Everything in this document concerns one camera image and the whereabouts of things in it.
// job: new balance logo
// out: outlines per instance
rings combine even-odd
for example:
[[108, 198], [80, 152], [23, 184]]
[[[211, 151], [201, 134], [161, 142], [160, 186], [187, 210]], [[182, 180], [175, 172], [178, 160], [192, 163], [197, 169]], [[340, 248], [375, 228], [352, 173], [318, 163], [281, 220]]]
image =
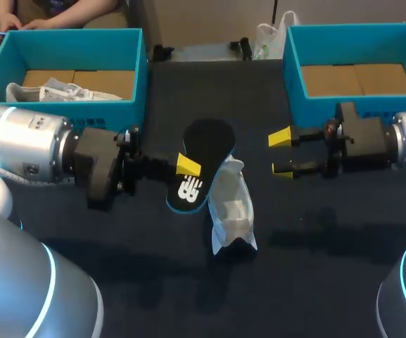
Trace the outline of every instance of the new balance logo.
[[196, 201], [196, 198], [198, 197], [199, 194], [199, 188], [203, 185], [203, 182], [201, 182], [198, 178], [194, 176], [188, 176], [185, 175], [184, 177], [186, 181], [183, 181], [181, 183], [181, 186], [179, 187], [179, 190], [177, 192], [178, 196], [180, 199], [185, 199], [189, 203], [193, 203]]

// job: plastic bag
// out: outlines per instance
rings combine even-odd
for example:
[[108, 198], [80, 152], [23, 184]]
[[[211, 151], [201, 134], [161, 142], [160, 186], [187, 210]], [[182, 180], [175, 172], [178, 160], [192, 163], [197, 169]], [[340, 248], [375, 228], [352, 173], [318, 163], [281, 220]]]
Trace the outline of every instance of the plastic bag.
[[287, 27], [294, 25], [300, 25], [300, 21], [293, 11], [284, 13], [278, 28], [266, 23], [258, 25], [256, 28], [253, 60], [282, 58], [286, 43]]

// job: shoe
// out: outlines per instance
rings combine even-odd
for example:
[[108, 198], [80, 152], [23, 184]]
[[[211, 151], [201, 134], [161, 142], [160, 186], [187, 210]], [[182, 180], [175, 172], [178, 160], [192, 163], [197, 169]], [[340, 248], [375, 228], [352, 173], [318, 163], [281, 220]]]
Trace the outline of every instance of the shoe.
[[237, 238], [242, 238], [258, 250], [253, 233], [253, 202], [241, 172], [243, 167], [242, 161], [229, 155], [219, 169], [209, 193], [214, 255]]
[[10, 83], [6, 88], [7, 102], [62, 102], [62, 101], [120, 101], [116, 95], [93, 92], [73, 83], [63, 83], [54, 78], [41, 87], [21, 87]]

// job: blue storage box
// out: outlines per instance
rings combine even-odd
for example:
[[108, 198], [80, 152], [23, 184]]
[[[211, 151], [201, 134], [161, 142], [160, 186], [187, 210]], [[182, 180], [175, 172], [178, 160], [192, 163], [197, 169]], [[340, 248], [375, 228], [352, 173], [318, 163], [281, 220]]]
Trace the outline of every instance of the blue storage box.
[[406, 23], [306, 25], [288, 29], [284, 79], [293, 121], [315, 127], [334, 117], [338, 102], [352, 101], [363, 117], [381, 116], [387, 123], [406, 111], [406, 94], [309, 96], [302, 66], [400, 63], [406, 72]]
[[[6, 86], [21, 85], [28, 70], [134, 70], [131, 100], [6, 103]], [[0, 104], [62, 115], [84, 126], [119, 131], [142, 126], [148, 61], [142, 31], [10, 31], [0, 48]]]

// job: black tablecloth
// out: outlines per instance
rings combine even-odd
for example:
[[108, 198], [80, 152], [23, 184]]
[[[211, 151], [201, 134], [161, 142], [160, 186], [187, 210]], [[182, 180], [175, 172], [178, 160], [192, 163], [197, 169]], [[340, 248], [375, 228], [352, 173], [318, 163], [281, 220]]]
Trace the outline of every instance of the black tablecloth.
[[211, 258], [207, 210], [174, 214], [156, 182], [111, 213], [87, 210], [74, 187], [14, 188], [25, 229], [101, 288], [103, 337], [378, 337], [376, 293], [406, 247], [406, 173], [274, 177], [272, 160], [323, 150], [267, 148], [291, 121], [279, 62], [152, 67], [147, 153], [180, 150], [184, 128], [208, 116], [236, 133], [256, 257]]

